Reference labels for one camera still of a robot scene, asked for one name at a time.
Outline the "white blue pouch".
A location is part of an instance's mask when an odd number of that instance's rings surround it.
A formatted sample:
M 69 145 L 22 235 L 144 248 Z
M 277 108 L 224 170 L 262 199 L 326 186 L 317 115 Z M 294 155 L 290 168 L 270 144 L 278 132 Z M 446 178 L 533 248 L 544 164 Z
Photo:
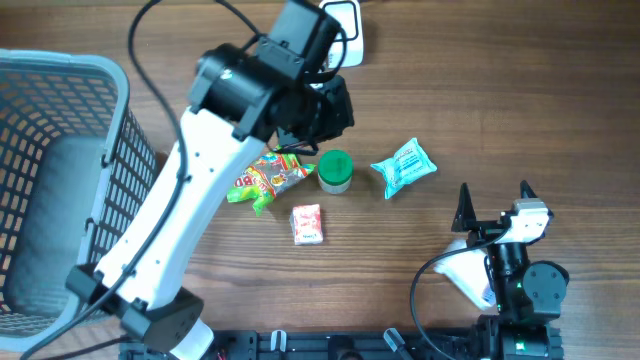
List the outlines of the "white blue pouch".
M 480 310 L 496 305 L 485 268 L 486 252 L 474 250 L 440 260 L 434 266 L 436 273 L 445 275 Z

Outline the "green lid jar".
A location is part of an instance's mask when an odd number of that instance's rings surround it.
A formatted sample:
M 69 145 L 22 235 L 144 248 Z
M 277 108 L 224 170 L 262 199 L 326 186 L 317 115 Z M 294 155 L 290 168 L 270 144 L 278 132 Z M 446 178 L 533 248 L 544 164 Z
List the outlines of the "green lid jar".
M 321 156 L 317 171 L 321 188 L 329 194 L 340 194 L 351 184 L 354 165 L 346 152 L 330 150 Z

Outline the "teal wet wipes pack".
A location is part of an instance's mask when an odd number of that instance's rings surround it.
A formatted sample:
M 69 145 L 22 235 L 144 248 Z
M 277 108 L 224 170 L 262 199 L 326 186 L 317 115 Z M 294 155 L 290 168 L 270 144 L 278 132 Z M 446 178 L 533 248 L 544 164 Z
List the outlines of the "teal wet wipes pack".
M 416 138 L 411 138 L 395 154 L 370 167 L 381 173 L 386 187 L 384 198 L 391 199 L 404 186 L 438 170 Z

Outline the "green Haribo candy bag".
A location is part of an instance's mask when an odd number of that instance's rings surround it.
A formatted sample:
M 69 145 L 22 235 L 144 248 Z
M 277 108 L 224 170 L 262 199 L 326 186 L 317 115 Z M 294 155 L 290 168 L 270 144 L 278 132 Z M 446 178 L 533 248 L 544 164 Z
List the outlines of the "green Haribo candy bag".
M 311 175 L 316 166 L 302 164 L 295 154 L 267 152 L 252 162 L 228 191 L 229 203 L 252 200 L 257 217 L 284 191 Z

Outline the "red white tissue pack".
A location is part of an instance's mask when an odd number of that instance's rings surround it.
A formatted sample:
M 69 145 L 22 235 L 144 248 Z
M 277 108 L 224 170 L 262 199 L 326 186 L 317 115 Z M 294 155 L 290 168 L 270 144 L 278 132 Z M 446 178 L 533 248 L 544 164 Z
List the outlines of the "red white tissue pack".
M 323 242 L 324 235 L 319 204 L 294 207 L 290 222 L 296 246 L 316 245 Z

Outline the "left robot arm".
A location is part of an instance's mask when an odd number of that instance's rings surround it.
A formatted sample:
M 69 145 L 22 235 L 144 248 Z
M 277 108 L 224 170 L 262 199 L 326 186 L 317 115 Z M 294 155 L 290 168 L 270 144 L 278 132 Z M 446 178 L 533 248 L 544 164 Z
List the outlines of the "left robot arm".
M 137 215 L 94 264 L 66 285 L 90 311 L 120 319 L 133 339 L 179 359 L 205 355 L 214 335 L 203 301 L 183 276 L 195 247 L 236 179 L 278 136 L 311 156 L 353 124 L 344 79 L 324 71 L 345 30 L 323 9 L 290 1 L 269 33 L 225 43 L 198 61 L 177 141 Z

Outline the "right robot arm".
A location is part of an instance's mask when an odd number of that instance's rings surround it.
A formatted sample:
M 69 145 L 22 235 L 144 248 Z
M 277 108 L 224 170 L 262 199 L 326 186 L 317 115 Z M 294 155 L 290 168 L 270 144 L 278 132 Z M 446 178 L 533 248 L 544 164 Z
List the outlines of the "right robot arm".
M 484 268 L 498 313 L 482 315 L 469 334 L 475 359 L 562 360 L 561 315 L 569 273 L 551 261 L 529 259 L 527 247 L 545 237 L 554 214 L 525 181 L 520 197 L 497 220 L 476 218 L 467 184 L 460 188 L 452 230 L 486 251 Z

